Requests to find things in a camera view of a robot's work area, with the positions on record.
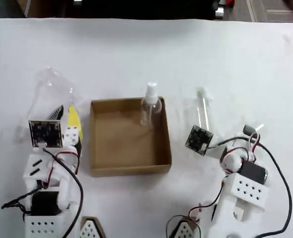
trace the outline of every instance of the brown cardboard tray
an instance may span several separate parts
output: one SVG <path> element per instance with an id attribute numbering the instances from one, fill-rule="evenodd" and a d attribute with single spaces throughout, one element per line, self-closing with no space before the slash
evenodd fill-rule
<path id="1" fill-rule="evenodd" d="M 142 98 L 92 101 L 90 159 L 93 176 L 168 172 L 172 164 L 165 102 L 156 129 L 141 126 Z"/>

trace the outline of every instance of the floor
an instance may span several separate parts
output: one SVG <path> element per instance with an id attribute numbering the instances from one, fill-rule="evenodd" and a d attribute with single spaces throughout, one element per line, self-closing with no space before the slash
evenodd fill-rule
<path id="1" fill-rule="evenodd" d="M 224 20 L 249 22 L 293 22 L 293 0 L 236 0 Z"/>

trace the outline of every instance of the white tabletop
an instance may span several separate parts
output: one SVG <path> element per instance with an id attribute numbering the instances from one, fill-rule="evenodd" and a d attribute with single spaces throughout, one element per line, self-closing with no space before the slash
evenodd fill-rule
<path id="1" fill-rule="evenodd" d="M 31 104 L 35 74 L 47 66 L 85 99 L 142 96 L 146 83 L 156 81 L 167 101 L 173 164 L 164 175 L 91 177 L 89 108 L 82 115 L 82 214 L 98 217 L 107 237 L 162 238 L 171 216 L 215 197 L 223 176 L 217 160 L 184 147 L 182 104 L 199 86 L 215 98 L 212 114 L 222 133 L 243 121 L 265 124 L 262 141 L 293 196 L 293 24 L 0 19 L 0 207 L 25 191 L 31 145 L 14 143 L 13 128 Z M 270 158 L 261 160 L 273 180 L 261 232 L 274 231 L 286 220 L 287 193 Z M 0 209 L 0 237 L 21 238 L 23 229 L 19 209 Z M 278 237 L 293 237 L 293 216 Z"/>

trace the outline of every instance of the clear plastic bottle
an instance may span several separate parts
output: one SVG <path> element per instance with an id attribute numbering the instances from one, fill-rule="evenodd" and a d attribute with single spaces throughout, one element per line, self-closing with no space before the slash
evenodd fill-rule
<path id="1" fill-rule="evenodd" d="M 146 96 L 141 101 L 141 125 L 157 126 L 161 110 L 162 102 L 157 95 L 156 83 L 148 83 Z"/>

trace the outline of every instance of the yellow object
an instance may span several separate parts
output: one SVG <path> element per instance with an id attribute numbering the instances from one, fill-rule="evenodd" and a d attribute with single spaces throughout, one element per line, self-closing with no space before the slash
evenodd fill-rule
<path id="1" fill-rule="evenodd" d="M 83 135 L 82 135 L 80 118 L 79 118 L 78 112 L 76 111 L 76 109 L 73 105 L 70 105 L 68 108 L 68 126 L 70 126 L 70 127 L 77 126 L 78 127 L 79 138 L 82 141 Z"/>

